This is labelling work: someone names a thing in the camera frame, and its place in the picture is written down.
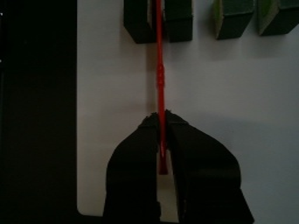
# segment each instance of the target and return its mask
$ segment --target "green object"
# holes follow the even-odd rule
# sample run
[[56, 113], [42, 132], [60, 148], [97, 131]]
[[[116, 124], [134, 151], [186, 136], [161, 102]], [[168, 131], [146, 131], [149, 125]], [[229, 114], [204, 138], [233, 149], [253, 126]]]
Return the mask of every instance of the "green object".
[[257, 0], [257, 33], [287, 34], [299, 24], [297, 0]]
[[154, 0], [124, 0], [124, 27], [137, 44], [154, 42]]
[[164, 0], [162, 12], [169, 42], [192, 40], [192, 0]]
[[247, 29], [255, 10], [253, 0], [215, 0], [216, 39], [239, 38]]

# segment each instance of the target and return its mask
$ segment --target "red cable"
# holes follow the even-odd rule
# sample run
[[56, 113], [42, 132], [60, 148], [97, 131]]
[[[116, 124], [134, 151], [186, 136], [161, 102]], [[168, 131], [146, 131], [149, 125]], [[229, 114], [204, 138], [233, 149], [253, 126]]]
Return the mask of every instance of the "red cable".
[[165, 123], [164, 123], [164, 56], [162, 56], [162, 9], [161, 0], [156, 0], [156, 88], [157, 88], [157, 115], [160, 123], [160, 164], [158, 173], [166, 174], [165, 163]]

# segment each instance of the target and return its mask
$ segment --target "dark green block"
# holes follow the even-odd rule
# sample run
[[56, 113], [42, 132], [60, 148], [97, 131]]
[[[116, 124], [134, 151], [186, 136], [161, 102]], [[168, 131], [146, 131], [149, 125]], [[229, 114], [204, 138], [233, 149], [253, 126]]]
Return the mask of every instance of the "dark green block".
[[297, 24], [297, 0], [257, 1], [257, 33], [260, 36], [287, 34]]
[[253, 0], [215, 0], [213, 20], [216, 39], [239, 38], [253, 15]]
[[137, 44], [154, 42], [154, 0], [124, 0], [124, 27]]
[[164, 27], [169, 42], [192, 40], [192, 0], [164, 0]]

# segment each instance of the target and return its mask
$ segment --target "white surface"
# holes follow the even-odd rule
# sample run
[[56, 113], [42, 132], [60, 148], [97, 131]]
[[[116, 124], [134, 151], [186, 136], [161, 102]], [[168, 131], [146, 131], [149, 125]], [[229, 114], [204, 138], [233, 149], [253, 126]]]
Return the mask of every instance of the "white surface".
[[[211, 0], [193, 2], [193, 40], [164, 41], [165, 105], [236, 156], [256, 224], [299, 223], [299, 29], [217, 41]], [[77, 205], [101, 215], [105, 168], [154, 107], [154, 44], [136, 45], [122, 1], [78, 0]], [[162, 220], [174, 221], [172, 177], [160, 181]]]

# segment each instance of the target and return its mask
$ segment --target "black block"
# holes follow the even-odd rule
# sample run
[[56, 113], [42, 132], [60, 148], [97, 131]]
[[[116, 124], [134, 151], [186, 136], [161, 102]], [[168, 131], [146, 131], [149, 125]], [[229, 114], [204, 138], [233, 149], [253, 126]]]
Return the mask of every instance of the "black block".
[[215, 0], [213, 20], [216, 39], [239, 38], [253, 15], [253, 0]]
[[192, 0], [164, 0], [162, 16], [169, 42], [192, 40]]
[[297, 0], [257, 0], [257, 33], [287, 34], [299, 24]]
[[124, 27], [137, 44], [154, 42], [154, 0], [124, 0]]

